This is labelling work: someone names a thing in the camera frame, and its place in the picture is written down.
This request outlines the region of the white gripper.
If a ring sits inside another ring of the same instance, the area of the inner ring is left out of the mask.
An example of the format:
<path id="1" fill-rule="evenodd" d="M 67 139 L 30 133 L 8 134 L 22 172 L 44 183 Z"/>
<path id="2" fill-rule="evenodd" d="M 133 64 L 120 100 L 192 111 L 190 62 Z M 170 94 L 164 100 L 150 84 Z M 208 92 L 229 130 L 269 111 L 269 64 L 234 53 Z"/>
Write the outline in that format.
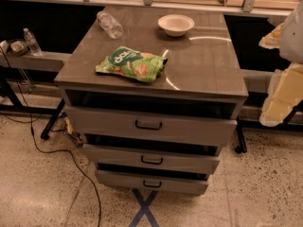
<path id="1" fill-rule="evenodd" d="M 303 100 L 303 65 L 300 64 L 303 63 L 303 0 L 284 24 L 262 37 L 258 45 L 266 49 L 279 48 L 281 58 L 297 62 L 283 71 L 277 69 L 271 77 L 259 122 L 275 127 Z"/>

